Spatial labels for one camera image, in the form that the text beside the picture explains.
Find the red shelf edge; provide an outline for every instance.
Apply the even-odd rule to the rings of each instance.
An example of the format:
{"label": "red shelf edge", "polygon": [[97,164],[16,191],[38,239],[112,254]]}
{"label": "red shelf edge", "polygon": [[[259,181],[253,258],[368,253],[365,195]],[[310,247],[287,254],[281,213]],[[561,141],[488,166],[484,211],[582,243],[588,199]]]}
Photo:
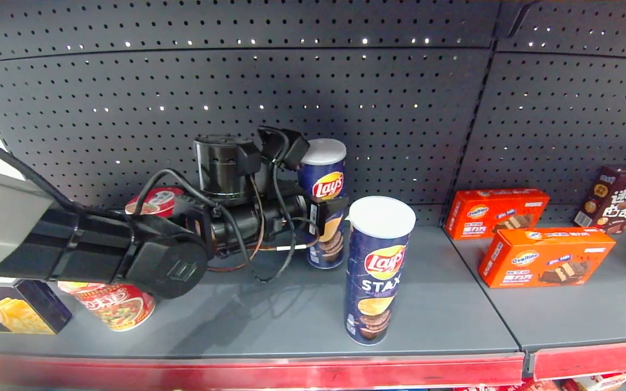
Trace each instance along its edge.
{"label": "red shelf edge", "polygon": [[142,360],[0,355],[0,383],[100,389],[364,389],[517,384],[523,353],[363,358]]}
{"label": "red shelf edge", "polygon": [[534,378],[565,379],[626,371],[626,342],[541,349],[534,353]]}

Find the product packaging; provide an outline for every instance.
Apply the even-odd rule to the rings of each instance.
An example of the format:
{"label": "product packaging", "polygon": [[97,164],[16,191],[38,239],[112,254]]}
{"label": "product packaging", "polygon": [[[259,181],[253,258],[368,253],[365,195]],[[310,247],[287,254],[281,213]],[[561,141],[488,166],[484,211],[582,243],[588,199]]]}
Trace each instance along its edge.
{"label": "product packaging", "polygon": [[562,384],[564,391],[615,391],[626,381],[626,372],[582,376],[568,379]]}
{"label": "product packaging", "polygon": [[608,235],[626,228],[626,166],[604,166],[574,218],[580,227],[596,227]]}
{"label": "product packaging", "polygon": [[580,285],[614,245],[596,228],[500,230],[478,272],[490,288]]}
{"label": "product packaging", "polygon": [[128,331],[154,312],[154,298],[132,285],[59,281],[59,289],[74,295],[112,331]]}
{"label": "product packaging", "polygon": [[554,381],[535,381],[532,378],[528,378],[523,379],[520,384],[515,384],[514,386],[474,386],[454,388],[454,391],[560,391],[560,389]]}
{"label": "product packaging", "polygon": [[532,228],[549,197],[536,188],[457,191],[446,221],[453,239],[493,237],[498,230]]}
{"label": "product packaging", "polygon": [[[317,138],[310,141],[310,149],[298,168],[298,184],[306,192],[332,200],[345,197],[345,156],[347,148],[341,141],[332,138]],[[328,217],[325,233],[318,243],[308,248],[308,262],[318,269],[332,269],[340,265],[343,256],[345,235],[342,232],[343,211]]]}
{"label": "product packaging", "polygon": [[71,318],[47,283],[0,277],[0,332],[57,334]]}
{"label": "product packaging", "polygon": [[[155,187],[147,194],[142,215],[157,215],[161,217],[171,217],[173,215],[173,206],[176,204],[176,196],[182,194],[181,188],[176,187]],[[137,198],[132,198],[124,207],[124,212],[130,215],[134,213],[137,206]]]}
{"label": "product packaging", "polygon": [[389,197],[363,197],[349,208],[351,233],[345,328],[362,345],[378,344],[392,316],[415,212]]}

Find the red lid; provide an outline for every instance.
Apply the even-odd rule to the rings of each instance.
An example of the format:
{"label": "red lid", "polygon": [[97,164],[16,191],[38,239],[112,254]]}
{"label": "red lid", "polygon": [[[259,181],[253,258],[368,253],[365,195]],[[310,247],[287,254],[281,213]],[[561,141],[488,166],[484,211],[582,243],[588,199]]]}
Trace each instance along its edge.
{"label": "red lid", "polygon": [[[173,215],[173,206],[176,204],[176,195],[182,194],[183,191],[176,187],[157,187],[152,188],[147,195],[146,202],[142,208],[142,215],[157,215],[161,217],[171,217]],[[134,213],[136,201],[139,196],[132,198],[124,207],[124,212],[128,215]]]}

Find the white plastic lid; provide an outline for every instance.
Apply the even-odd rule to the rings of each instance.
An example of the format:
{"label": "white plastic lid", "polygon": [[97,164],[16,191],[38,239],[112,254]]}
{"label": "white plastic lid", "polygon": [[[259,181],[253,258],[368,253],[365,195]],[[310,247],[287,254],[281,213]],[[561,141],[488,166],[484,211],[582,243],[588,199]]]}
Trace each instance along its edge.
{"label": "white plastic lid", "polygon": [[417,216],[400,200],[372,195],[354,201],[347,219],[355,230],[371,237],[398,238],[412,232]]}
{"label": "white plastic lid", "polygon": [[345,143],[333,138],[316,138],[308,141],[311,148],[303,156],[301,163],[312,166],[325,166],[334,164],[347,156]]}

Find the lay's logo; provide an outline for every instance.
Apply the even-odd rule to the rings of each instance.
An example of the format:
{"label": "lay's logo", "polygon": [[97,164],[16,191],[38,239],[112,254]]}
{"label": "lay's logo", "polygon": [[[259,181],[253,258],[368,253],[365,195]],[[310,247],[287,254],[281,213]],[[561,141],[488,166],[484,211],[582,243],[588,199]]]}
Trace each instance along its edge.
{"label": "lay's logo", "polygon": [[486,207],[485,205],[475,205],[474,207],[470,209],[470,211],[468,211],[467,217],[470,217],[473,219],[480,218],[486,215],[488,210],[489,208]]}
{"label": "lay's logo", "polygon": [[342,185],[345,183],[345,174],[340,171],[334,171],[320,178],[313,185],[313,196],[322,198],[323,200],[331,200],[337,197],[342,191]]}
{"label": "lay's logo", "polygon": [[392,245],[379,248],[368,254],[364,260],[364,267],[368,274],[378,280],[389,280],[400,271],[405,260],[405,246]]}
{"label": "lay's logo", "polygon": [[527,250],[520,253],[519,255],[516,255],[516,257],[511,260],[511,263],[517,266],[526,266],[531,264],[537,257],[539,257],[539,255],[540,254],[536,253],[535,251]]}

